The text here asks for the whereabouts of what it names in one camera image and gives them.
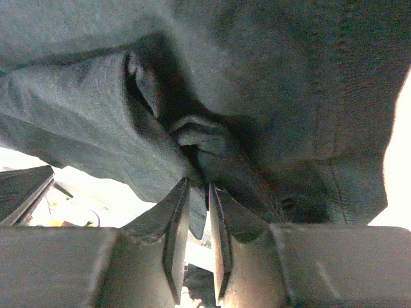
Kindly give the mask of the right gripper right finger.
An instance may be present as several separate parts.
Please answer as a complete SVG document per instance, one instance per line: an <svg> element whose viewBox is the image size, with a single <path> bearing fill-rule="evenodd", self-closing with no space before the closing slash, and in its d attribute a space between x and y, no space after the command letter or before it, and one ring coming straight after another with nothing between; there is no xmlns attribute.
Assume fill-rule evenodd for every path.
<svg viewBox="0 0 411 308"><path fill-rule="evenodd" d="M224 189L209 185L214 293L218 305L270 303L267 227Z"/></svg>

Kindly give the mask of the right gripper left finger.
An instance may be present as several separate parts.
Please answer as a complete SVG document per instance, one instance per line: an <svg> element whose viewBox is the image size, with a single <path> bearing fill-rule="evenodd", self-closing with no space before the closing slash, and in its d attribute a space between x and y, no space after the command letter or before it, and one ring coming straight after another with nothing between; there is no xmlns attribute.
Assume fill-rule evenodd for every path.
<svg viewBox="0 0 411 308"><path fill-rule="evenodd" d="M163 200L122 228L140 243L162 243L161 271L176 304L184 276L189 208L190 182L183 178Z"/></svg>

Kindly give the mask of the black t-shirt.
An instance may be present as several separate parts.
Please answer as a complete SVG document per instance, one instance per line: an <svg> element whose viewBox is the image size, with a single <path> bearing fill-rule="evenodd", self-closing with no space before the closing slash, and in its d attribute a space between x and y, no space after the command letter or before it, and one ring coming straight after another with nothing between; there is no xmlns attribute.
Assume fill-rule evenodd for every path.
<svg viewBox="0 0 411 308"><path fill-rule="evenodd" d="M217 182L265 221L367 224L409 1L2 1L1 145L162 200Z"/></svg>

